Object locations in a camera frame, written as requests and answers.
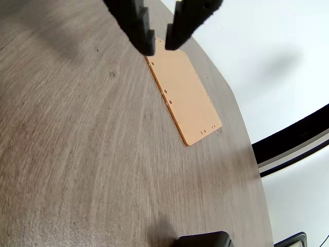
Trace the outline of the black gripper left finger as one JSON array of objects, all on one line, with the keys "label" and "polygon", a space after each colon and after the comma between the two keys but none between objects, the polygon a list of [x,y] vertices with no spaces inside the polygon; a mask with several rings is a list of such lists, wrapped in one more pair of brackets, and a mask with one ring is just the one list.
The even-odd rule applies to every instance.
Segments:
[{"label": "black gripper left finger", "polygon": [[148,8],[144,1],[104,0],[131,44],[144,56],[155,54],[155,31],[150,28]]}]

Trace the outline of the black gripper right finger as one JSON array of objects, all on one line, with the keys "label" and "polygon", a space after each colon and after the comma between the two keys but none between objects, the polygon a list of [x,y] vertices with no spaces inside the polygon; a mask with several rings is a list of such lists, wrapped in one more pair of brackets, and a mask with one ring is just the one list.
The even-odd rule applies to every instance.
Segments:
[{"label": "black gripper right finger", "polygon": [[177,50],[222,5],[222,0],[184,0],[175,4],[173,23],[167,25],[165,49]]}]

